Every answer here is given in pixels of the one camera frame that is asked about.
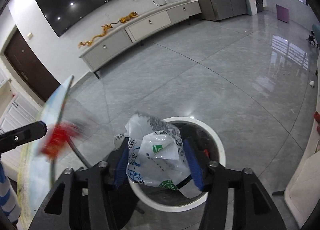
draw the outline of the blue gripper pad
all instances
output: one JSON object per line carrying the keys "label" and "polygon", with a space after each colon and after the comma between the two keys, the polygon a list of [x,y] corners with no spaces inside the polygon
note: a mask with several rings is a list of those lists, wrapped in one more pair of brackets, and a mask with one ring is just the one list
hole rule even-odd
{"label": "blue gripper pad", "polygon": [[195,152],[187,139],[183,141],[183,148],[189,164],[193,181],[195,185],[198,187],[198,189],[202,191],[204,188],[204,183],[202,180],[202,170],[196,158]]}
{"label": "blue gripper pad", "polygon": [[123,184],[124,179],[127,177],[126,169],[129,159],[129,148],[128,148],[128,138],[125,138],[123,145],[121,146],[122,154],[120,156],[119,162],[116,166],[115,180],[113,185],[118,188]]}

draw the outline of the brown door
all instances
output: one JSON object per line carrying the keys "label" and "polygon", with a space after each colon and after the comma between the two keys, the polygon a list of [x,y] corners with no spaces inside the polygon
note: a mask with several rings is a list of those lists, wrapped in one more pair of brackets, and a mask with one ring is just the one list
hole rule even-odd
{"label": "brown door", "polygon": [[16,31],[4,52],[10,64],[30,88],[44,101],[60,83],[33,53],[19,31]]}

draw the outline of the screw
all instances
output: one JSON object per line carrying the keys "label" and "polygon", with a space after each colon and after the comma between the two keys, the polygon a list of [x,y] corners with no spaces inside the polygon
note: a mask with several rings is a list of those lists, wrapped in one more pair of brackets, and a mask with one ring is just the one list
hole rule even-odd
{"label": "screw", "polygon": [[249,175],[251,175],[251,174],[253,173],[252,169],[250,169],[250,168],[244,168],[244,169],[243,169],[243,172],[244,172],[245,174],[249,174]]}
{"label": "screw", "polygon": [[108,163],[107,163],[106,161],[100,161],[99,164],[98,164],[98,166],[99,166],[100,168],[104,168],[104,167],[108,166]]}
{"label": "screw", "polygon": [[66,168],[64,170],[64,174],[71,174],[73,172],[73,169],[72,168]]}
{"label": "screw", "polygon": [[210,167],[218,167],[218,166],[219,166],[219,163],[216,162],[216,161],[209,161],[209,166],[210,166]]}

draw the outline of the light switch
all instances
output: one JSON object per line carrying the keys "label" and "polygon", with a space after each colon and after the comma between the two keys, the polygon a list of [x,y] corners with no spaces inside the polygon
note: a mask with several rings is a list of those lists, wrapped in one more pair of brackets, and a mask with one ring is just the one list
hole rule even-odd
{"label": "light switch", "polygon": [[29,34],[27,35],[28,39],[32,39],[33,34],[31,32],[29,32]]}

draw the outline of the purple mat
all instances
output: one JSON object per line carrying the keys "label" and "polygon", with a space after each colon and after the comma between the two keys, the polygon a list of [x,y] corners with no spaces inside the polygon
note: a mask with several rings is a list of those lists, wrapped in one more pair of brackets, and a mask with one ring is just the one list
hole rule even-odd
{"label": "purple mat", "polygon": [[283,22],[289,23],[289,10],[280,5],[277,5],[277,18]]}

